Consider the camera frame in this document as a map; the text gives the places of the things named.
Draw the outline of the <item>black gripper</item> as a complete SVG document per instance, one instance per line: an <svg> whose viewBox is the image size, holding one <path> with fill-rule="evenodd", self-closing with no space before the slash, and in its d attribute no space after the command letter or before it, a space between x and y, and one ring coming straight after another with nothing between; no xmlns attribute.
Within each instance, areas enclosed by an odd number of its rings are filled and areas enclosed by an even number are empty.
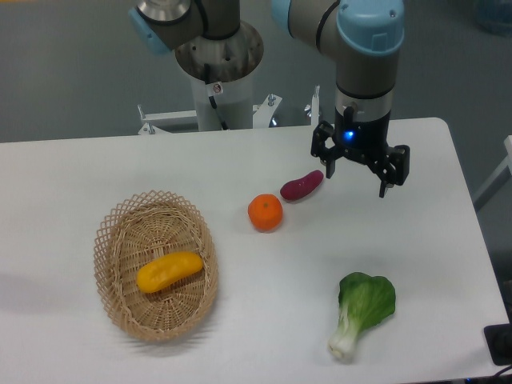
<svg viewBox="0 0 512 384"><path fill-rule="evenodd" d="M410 172L410 147L388 146L390 112L368 122L359 122L355 118L354 108L348 107L343 114L335 113L334 126L326 121L317 124L310 153L324 165L328 179L334 175L339 158L377 170L381 181L379 197L384 198L389 188L405 183Z"/></svg>

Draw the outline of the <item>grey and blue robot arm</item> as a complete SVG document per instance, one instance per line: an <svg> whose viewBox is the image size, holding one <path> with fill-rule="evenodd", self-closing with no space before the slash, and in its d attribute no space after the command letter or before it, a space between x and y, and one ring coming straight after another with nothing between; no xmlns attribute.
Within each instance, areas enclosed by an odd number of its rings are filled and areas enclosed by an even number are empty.
<svg viewBox="0 0 512 384"><path fill-rule="evenodd" d="M273 20L336 69L335 119L311 119L311 154L331 177L346 158L367 166L381 192L402 185L410 149L387 142L398 57L404 40L400 1L274 1ZM198 87L201 130L254 126L246 85L263 56L263 41L241 18L237 1L140 1L130 20L156 54L174 53Z"/></svg>

